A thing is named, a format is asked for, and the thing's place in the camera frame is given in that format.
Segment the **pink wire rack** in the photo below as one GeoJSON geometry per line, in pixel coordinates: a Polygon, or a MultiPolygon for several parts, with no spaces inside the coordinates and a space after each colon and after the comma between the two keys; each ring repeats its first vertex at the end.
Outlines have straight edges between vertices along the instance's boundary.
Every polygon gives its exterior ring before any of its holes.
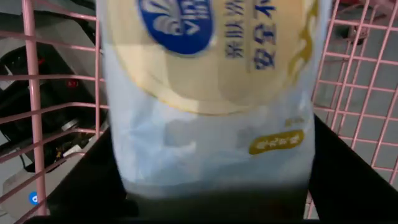
{"type": "MultiPolygon", "coordinates": [[[[389,183],[392,184],[396,178],[396,173],[397,173],[397,169],[398,169],[398,160],[396,160],[396,163],[395,163],[395,166],[393,169],[385,168],[385,167],[377,167],[375,165],[377,155],[379,154],[379,150],[382,145],[398,147],[397,143],[383,141],[383,137],[386,133],[386,129],[387,129],[389,122],[398,121],[398,118],[392,117],[394,105],[395,105],[397,97],[398,97],[398,88],[396,88],[394,90],[394,89],[380,88],[380,87],[374,86],[374,82],[375,82],[377,73],[379,71],[379,66],[381,64],[398,65],[398,61],[382,59],[384,49],[386,48],[386,44],[387,44],[390,32],[398,31],[398,27],[392,26],[394,19],[396,18],[396,15],[397,15],[398,4],[394,4],[394,2],[396,2],[395,0],[388,0],[388,1],[391,4],[385,5],[385,3],[386,3],[385,0],[361,0],[360,3],[352,5],[347,8],[344,8],[343,10],[340,10],[340,11],[339,11],[340,0],[336,0],[334,2],[334,7],[333,7],[333,10],[331,13],[330,25],[328,28],[328,33],[327,33],[326,42],[325,42],[325,48],[323,49],[322,59],[320,62],[320,69],[319,69],[315,89],[313,92],[312,100],[315,99],[315,97],[318,93],[318,89],[321,84],[323,84],[323,83],[329,84],[329,85],[333,85],[335,87],[335,90],[333,93],[333,99],[332,99],[330,105],[327,107],[314,106],[315,110],[327,112],[327,117],[326,117],[325,122],[330,123],[330,128],[332,130],[336,131],[337,133],[341,132],[347,116],[357,116],[358,117],[358,125],[354,131],[353,137],[340,135],[340,138],[345,139],[345,140],[350,140],[351,148],[353,148],[353,149],[355,149],[355,146],[358,142],[366,142],[366,143],[376,144],[376,150],[371,159],[371,166],[378,170],[386,170],[386,171],[392,172],[391,178],[389,179],[389,183]],[[360,20],[353,21],[353,20],[337,19],[337,15],[339,13],[350,11],[352,9],[355,9],[358,6],[363,6],[363,11],[361,13],[360,20]],[[367,19],[366,16],[367,16],[369,6],[371,6],[374,10],[371,13],[370,19],[367,19]],[[387,26],[383,26],[383,25],[374,23],[374,21],[377,19],[376,12],[377,12],[377,8],[379,8],[379,7],[383,8],[383,13],[387,16],[387,18],[389,18],[387,26]],[[344,54],[328,51],[329,45],[333,44],[333,40],[332,40],[331,36],[332,36],[333,28],[335,26],[347,26],[347,27],[351,27],[351,28],[356,27],[356,30],[359,31],[359,32],[356,32],[352,38],[347,38],[347,39],[343,40],[343,41],[347,42],[347,48],[346,48],[344,54]],[[379,52],[379,55],[377,58],[371,58],[371,57],[364,56],[365,49],[368,44],[368,38],[367,38],[368,34],[367,33],[363,34],[362,30],[369,32],[369,30],[371,30],[371,29],[378,29],[378,30],[386,31],[386,34],[382,41],[382,46],[381,46],[381,49],[380,49],[380,52],[379,52]],[[356,48],[358,47],[358,42],[362,38],[364,38],[363,46],[360,50],[359,55],[356,55],[355,52],[356,52],[356,48]],[[338,60],[337,61],[325,60],[326,57],[334,57],[334,58],[338,58],[338,60]],[[349,77],[351,67],[353,67],[353,65],[354,65],[354,63],[353,63],[354,61],[357,61],[357,64],[354,69],[353,81],[351,83],[349,83],[348,77],[349,77]],[[329,64],[329,63],[336,63],[336,62],[341,63],[341,69],[340,69],[340,73],[338,75],[338,79],[336,81],[323,80],[322,79],[322,71],[323,71],[324,65],[329,64]],[[361,62],[376,63],[373,74],[371,76],[370,84],[368,86],[356,84],[357,78],[360,75],[359,68],[361,66],[361,62]],[[347,89],[348,89],[347,102],[346,102],[344,108],[341,110],[340,108],[342,106],[342,101],[344,98],[343,96],[347,89]],[[364,104],[362,106],[362,110],[360,113],[349,111],[349,105],[350,105],[350,101],[351,101],[353,92],[358,89],[366,90],[364,104]],[[383,91],[383,92],[390,93],[390,94],[394,95],[392,97],[392,101],[391,101],[390,107],[388,109],[387,116],[380,116],[380,115],[373,115],[373,114],[365,113],[372,91],[383,91]],[[377,141],[359,138],[358,134],[359,134],[359,130],[361,129],[361,125],[363,123],[364,118],[374,118],[374,119],[380,119],[380,120],[384,121],[381,134],[378,137],[377,141]]],[[[0,81],[29,80],[31,111],[22,113],[22,114],[15,114],[15,115],[8,116],[5,118],[0,118],[0,124],[15,121],[15,120],[22,119],[22,118],[32,117],[34,144],[31,146],[28,146],[24,149],[21,149],[20,151],[12,152],[8,155],[0,157],[0,164],[5,161],[8,161],[9,159],[12,159],[21,154],[24,154],[28,151],[34,150],[35,175],[33,177],[25,180],[23,183],[21,183],[21,185],[17,186],[10,192],[1,196],[0,204],[3,203],[5,200],[7,200],[13,194],[20,191],[21,189],[23,189],[25,186],[27,186],[28,184],[30,184],[33,181],[36,181],[36,184],[37,184],[37,196],[38,196],[39,204],[36,205],[33,209],[29,210],[25,215],[20,217],[20,219],[18,219],[18,221],[16,221],[16,223],[22,223],[24,220],[29,218],[35,212],[37,212],[38,215],[46,215],[47,214],[44,174],[46,173],[46,171],[53,169],[57,165],[61,164],[63,161],[65,161],[73,156],[82,155],[82,153],[70,154],[67,157],[63,158],[62,160],[54,163],[50,167],[44,169],[43,145],[50,141],[53,141],[57,138],[60,138],[64,135],[71,134],[74,132],[93,133],[96,135],[96,137],[99,137],[100,134],[102,133],[102,131],[100,130],[100,109],[108,109],[109,108],[107,105],[100,104],[100,82],[104,82],[104,79],[100,78],[100,24],[99,24],[97,18],[94,16],[87,16],[87,15],[83,15],[83,14],[69,12],[69,11],[67,11],[57,5],[51,4],[45,0],[22,0],[22,12],[23,12],[23,19],[24,19],[24,34],[18,34],[18,33],[6,32],[6,31],[0,30],[0,36],[13,37],[13,38],[25,40],[26,49],[27,49],[27,61],[28,61],[29,76],[26,76],[26,75],[0,76],[0,81]],[[57,12],[59,12],[61,14],[65,14],[65,15],[68,15],[71,17],[76,17],[79,19],[95,21],[96,22],[95,47],[92,48],[92,47],[84,47],[84,46],[78,46],[78,45],[69,45],[66,43],[57,42],[55,40],[45,40],[45,39],[40,39],[40,38],[36,37],[35,36],[33,1],[35,1],[36,3],[39,3],[39,4],[46,5],[48,8],[56,10],[57,12]],[[86,77],[83,75],[63,75],[63,74],[39,75],[38,63],[37,63],[36,42],[67,47],[70,49],[84,50],[84,51],[92,52],[93,54],[95,54],[95,77],[86,77]],[[57,106],[51,106],[49,108],[41,108],[40,107],[39,80],[41,80],[41,79],[56,79],[56,78],[75,78],[75,79],[79,79],[79,80],[94,81],[95,82],[95,103],[92,104],[92,103],[74,102],[74,103],[65,103],[65,104],[57,105],[57,106]],[[56,134],[47,139],[43,139],[41,114],[49,112],[49,111],[55,111],[55,110],[59,110],[62,108],[70,107],[70,106],[81,106],[81,107],[95,108],[95,116],[96,116],[95,129],[75,128],[75,129],[71,129],[71,130],[65,131],[63,133],[60,133],[60,134],[56,134]]],[[[309,207],[309,209],[308,209],[307,218],[311,218],[312,213],[314,211],[314,204],[313,204],[312,200],[310,199],[310,197],[309,197],[309,201],[308,201],[308,207],[309,207]]]]}

